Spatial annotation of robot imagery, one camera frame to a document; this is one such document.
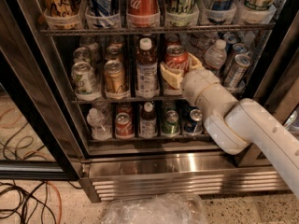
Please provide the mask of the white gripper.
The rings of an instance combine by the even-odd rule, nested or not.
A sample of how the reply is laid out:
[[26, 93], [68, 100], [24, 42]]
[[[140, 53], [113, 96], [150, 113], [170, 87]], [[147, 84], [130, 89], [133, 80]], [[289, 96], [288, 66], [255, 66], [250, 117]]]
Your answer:
[[163, 79], [174, 89], [181, 88], [182, 97], [191, 105], [200, 93], [213, 84], [219, 84], [220, 80], [209, 70], [204, 69], [202, 62], [193, 54], [189, 54], [189, 72], [183, 78], [183, 71], [168, 67], [165, 62], [160, 63], [160, 71]]

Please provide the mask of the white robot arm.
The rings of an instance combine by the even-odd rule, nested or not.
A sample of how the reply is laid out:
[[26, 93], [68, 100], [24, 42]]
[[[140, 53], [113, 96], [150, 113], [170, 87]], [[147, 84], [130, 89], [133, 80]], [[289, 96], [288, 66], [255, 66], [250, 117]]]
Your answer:
[[237, 100], [193, 55], [183, 72], [160, 63], [162, 77], [201, 109], [208, 134], [226, 153], [236, 155], [256, 145], [295, 196], [299, 197], [299, 140], [252, 99]]

